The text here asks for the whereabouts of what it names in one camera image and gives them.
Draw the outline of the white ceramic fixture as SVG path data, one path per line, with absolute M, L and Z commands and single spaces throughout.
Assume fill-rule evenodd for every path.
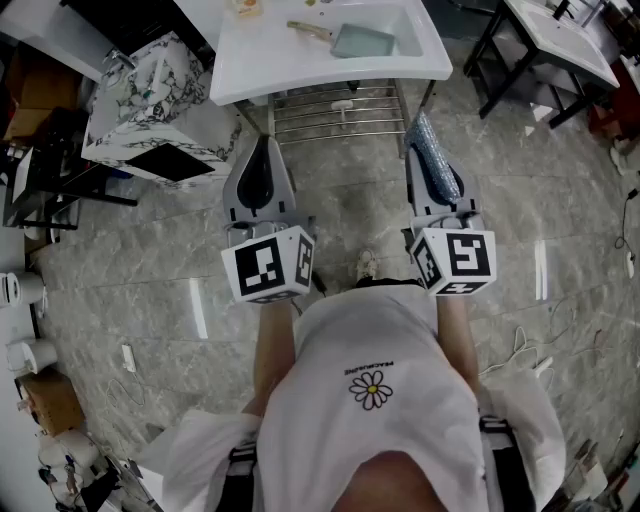
M 42 278 L 32 272 L 0 272 L 0 307 L 30 305 L 44 296 Z
M 53 343 L 46 340 L 27 339 L 13 341 L 6 346 L 8 369 L 15 374 L 38 374 L 58 361 Z

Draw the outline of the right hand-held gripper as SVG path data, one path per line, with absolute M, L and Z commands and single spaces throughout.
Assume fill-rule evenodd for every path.
M 414 216 L 404 231 L 411 262 L 431 296 L 473 295 L 496 280 L 495 234 L 485 228 L 476 177 L 459 162 L 449 167 L 460 200 L 453 213 L 434 213 L 431 176 L 421 153 L 407 149 L 408 200 Z

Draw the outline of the blue scrubbing cloth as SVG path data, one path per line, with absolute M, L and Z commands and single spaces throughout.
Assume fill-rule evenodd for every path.
M 419 110 L 411 122 L 404 141 L 408 149 L 416 152 L 422 169 L 426 171 L 440 197 L 448 204 L 460 202 L 462 200 L 460 187 L 423 110 Z

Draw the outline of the person's left forearm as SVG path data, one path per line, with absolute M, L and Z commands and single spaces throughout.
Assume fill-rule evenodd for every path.
M 254 359 L 254 398 L 247 411 L 262 417 L 271 394 L 295 362 L 293 307 L 279 301 L 262 306 Z

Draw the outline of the marble pattern sink cabinet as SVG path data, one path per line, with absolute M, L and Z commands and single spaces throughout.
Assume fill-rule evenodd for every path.
M 84 135 L 83 158 L 174 189 L 226 179 L 252 129 L 235 107 L 210 100 L 211 72 L 173 32 L 132 58 L 137 63 L 134 70 L 116 63 L 101 79 Z M 147 89 L 152 93 L 144 98 Z M 212 170 L 170 182 L 126 163 L 165 143 Z

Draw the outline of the large brown cardboard box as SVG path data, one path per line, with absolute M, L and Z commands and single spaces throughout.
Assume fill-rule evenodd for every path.
M 31 137 L 58 107 L 74 110 L 83 76 L 25 44 L 0 80 L 0 140 Z

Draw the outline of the person's neck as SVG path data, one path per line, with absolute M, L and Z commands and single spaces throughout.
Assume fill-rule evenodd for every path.
M 403 452 L 362 463 L 332 512 L 446 512 L 423 470 Z

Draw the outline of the black flat panel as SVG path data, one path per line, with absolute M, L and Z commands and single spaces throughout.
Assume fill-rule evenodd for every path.
M 169 143 L 137 155 L 126 163 L 170 182 L 184 181 L 212 170 L 206 163 Z

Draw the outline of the person's black trousers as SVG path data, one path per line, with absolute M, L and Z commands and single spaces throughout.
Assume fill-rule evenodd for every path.
M 420 288 L 423 288 L 423 284 L 418 279 L 406 279 L 406 280 L 393 279 L 393 278 L 377 279 L 372 276 L 367 276 L 357 281 L 357 283 L 355 284 L 355 289 L 375 287 L 375 286 L 418 286 Z

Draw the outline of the person's right forearm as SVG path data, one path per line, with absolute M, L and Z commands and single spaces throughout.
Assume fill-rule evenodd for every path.
M 470 329 L 465 297 L 436 299 L 438 343 L 451 366 L 471 390 L 480 390 L 478 358 Z

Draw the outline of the white ceramic sink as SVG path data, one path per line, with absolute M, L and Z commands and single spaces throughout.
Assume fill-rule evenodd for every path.
M 339 33 L 345 24 L 394 36 L 388 56 L 339 58 L 330 44 L 288 27 L 302 22 Z M 332 82 L 370 79 L 445 81 L 452 64 L 421 0 L 264 0 L 262 14 L 225 15 L 211 100 L 219 106 Z

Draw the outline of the person's white shoe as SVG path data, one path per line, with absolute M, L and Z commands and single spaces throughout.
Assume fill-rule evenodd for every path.
M 372 282 L 377 275 L 378 261 L 375 253 L 371 249 L 364 249 L 356 265 L 356 286 L 364 286 Z

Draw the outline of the black sink stand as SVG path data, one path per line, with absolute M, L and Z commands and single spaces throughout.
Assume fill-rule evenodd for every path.
M 558 9 L 551 10 L 553 17 L 563 20 L 568 5 L 569 0 L 562 0 Z M 479 110 L 482 119 L 500 101 L 516 99 L 557 109 L 549 121 L 552 129 L 615 90 L 603 88 L 593 75 L 538 50 L 504 0 L 499 0 L 463 72 L 477 79 L 487 96 Z

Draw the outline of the small brown cardboard box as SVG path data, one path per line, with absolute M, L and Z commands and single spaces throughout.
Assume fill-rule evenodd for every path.
M 30 404 L 32 416 L 49 436 L 84 424 L 85 415 L 66 375 L 47 367 L 37 374 L 19 377 L 16 383 Z

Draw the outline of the white rectangular sink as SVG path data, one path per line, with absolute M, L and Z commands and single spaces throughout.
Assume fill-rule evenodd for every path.
M 556 20 L 551 10 L 529 0 L 504 3 L 538 50 L 593 75 L 603 88 L 619 87 L 609 63 L 585 29 L 571 21 Z

